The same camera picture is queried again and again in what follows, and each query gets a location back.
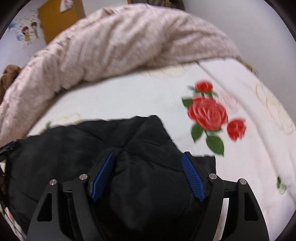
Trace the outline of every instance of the silver pin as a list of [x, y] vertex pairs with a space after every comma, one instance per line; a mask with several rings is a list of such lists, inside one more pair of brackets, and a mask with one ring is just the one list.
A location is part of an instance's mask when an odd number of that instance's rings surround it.
[[212, 180], [217, 179], [217, 175], [214, 174], [214, 173], [211, 173], [211, 174], [209, 175], [209, 177], [210, 177], [210, 179], [212, 179]]
[[80, 176], [79, 176], [79, 179], [80, 180], [85, 180], [87, 178], [87, 175], [86, 174], [81, 174]]
[[56, 183], [57, 183], [57, 181], [56, 181], [55, 179], [52, 179], [52, 180], [49, 182], [49, 184], [52, 185], [52, 186], [53, 186], [54, 184], [56, 184]]
[[239, 182], [240, 182], [242, 185], [246, 185], [246, 184], [247, 184], [247, 181], [246, 181], [245, 179], [241, 179]]

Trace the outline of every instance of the red rose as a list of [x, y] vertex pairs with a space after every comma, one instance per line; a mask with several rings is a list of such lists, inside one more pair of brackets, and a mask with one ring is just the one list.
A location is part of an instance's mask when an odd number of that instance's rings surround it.
[[213, 85], [208, 81], [200, 81], [196, 82], [195, 88], [200, 92], [210, 92], [213, 90]]
[[245, 119], [233, 119], [227, 126], [227, 132], [231, 140], [242, 139], [246, 132]]
[[206, 131], [216, 131], [227, 122], [225, 108], [210, 98], [194, 98], [188, 107], [188, 116]]

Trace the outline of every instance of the white wall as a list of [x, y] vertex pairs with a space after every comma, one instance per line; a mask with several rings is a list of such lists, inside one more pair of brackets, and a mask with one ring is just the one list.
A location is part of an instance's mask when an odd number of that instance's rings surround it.
[[91, 13], [102, 7], [116, 7], [127, 4], [127, 0], [82, 0], [85, 15]]
[[296, 122], [296, 42], [264, 0], [184, 0], [187, 12], [215, 24]]
[[[47, 1], [48, 0], [31, 0], [23, 9], [20, 10], [14, 20], [18, 20], [19, 22], [24, 20], [25, 23], [29, 25], [29, 16], [35, 15], [37, 17], [34, 11]], [[39, 28], [38, 31], [40, 38], [36, 39], [34, 33], [31, 33], [32, 43], [27, 45], [26, 42], [20, 42], [17, 40], [16, 36], [18, 34], [22, 34], [19, 29], [12, 28], [6, 30], [3, 37], [0, 39], [0, 75], [8, 64], [16, 64], [21, 68], [24, 67], [37, 51], [46, 47], [42, 30]]]

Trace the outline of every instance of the fluffy blanket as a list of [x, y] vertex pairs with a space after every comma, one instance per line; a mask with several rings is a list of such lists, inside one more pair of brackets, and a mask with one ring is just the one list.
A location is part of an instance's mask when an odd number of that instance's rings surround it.
[[239, 52], [198, 17], [146, 4], [100, 9], [37, 52], [7, 90], [0, 105], [0, 146], [23, 138], [55, 94], [81, 80], [215, 57], [239, 58]]

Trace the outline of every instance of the cabinet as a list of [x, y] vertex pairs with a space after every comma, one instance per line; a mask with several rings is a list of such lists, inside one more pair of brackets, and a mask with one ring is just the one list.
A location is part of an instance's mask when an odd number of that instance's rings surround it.
[[39, 8], [46, 43], [50, 43], [59, 33], [85, 17], [82, 0], [73, 0], [71, 9], [60, 12], [61, 0], [49, 0]]

